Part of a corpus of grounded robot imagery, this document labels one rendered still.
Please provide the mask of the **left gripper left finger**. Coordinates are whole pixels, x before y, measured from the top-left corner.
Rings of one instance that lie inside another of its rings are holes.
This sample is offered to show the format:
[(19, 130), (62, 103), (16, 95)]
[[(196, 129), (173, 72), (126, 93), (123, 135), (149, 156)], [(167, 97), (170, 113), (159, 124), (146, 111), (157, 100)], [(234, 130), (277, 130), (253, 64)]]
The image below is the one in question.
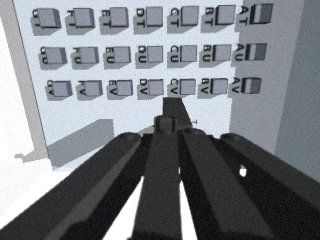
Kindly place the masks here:
[(117, 135), (1, 227), (0, 240), (104, 240), (142, 177), (125, 240), (184, 240), (177, 120), (163, 97), (143, 137)]

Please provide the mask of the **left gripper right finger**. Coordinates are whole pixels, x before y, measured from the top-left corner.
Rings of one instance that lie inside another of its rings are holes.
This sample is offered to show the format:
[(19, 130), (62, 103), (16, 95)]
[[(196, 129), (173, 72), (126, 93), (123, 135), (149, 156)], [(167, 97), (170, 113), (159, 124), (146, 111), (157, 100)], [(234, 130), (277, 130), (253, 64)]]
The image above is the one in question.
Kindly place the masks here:
[(192, 125), (181, 98), (172, 100), (196, 240), (320, 240), (318, 181), (241, 135), (214, 138)]

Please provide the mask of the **grey box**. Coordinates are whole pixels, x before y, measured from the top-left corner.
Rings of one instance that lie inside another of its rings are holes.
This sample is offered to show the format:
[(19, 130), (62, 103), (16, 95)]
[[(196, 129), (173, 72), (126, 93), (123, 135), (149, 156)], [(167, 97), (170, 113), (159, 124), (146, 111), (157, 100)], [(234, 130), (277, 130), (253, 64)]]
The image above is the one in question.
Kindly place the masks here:
[(12, 2), (53, 172), (179, 97), (320, 183), (320, 0)]

